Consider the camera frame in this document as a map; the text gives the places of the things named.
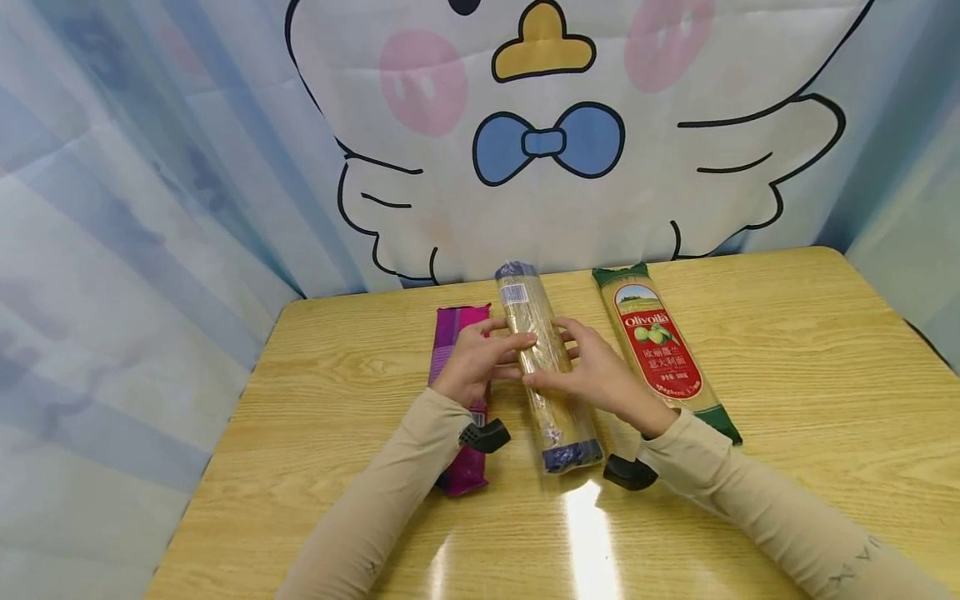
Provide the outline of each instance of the barcode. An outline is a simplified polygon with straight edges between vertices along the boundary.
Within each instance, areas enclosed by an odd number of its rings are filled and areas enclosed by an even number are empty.
[[[504,306],[523,304],[524,302],[530,301],[530,299],[527,298],[527,287],[522,283],[505,285],[500,288],[500,298],[503,299]]]

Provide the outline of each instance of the black clip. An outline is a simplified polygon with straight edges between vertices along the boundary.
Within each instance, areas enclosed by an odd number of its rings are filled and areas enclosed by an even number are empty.
[[[460,432],[460,445],[471,447],[484,454],[493,454],[509,441],[510,431],[500,419],[494,419],[483,427],[477,427],[476,423],[471,423]]]
[[[634,459],[632,462],[611,454],[603,469],[603,478],[612,481],[624,490],[636,492],[646,490],[657,481],[657,472],[646,463]]]

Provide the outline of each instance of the pink cheek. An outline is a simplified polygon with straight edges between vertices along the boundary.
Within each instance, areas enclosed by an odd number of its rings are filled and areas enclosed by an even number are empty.
[[[467,107],[467,71],[445,37],[407,29],[388,39],[380,53],[380,90],[407,129],[440,137]]]
[[[675,84],[707,43],[714,9],[715,0],[643,0],[624,55],[634,87],[656,93]]]

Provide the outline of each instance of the curtain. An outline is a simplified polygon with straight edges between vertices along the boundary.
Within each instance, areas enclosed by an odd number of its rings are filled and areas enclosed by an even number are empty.
[[[827,244],[956,365],[958,23],[0,0],[4,597],[143,594],[299,298]]]

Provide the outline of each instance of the light blue curtain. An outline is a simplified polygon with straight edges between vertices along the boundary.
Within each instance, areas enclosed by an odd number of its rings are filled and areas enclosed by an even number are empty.
[[[422,285],[338,213],[287,6],[0,0],[4,598],[142,595],[282,307]],[[954,364],[958,26],[876,0],[812,88],[842,140],[719,249],[850,249]]]

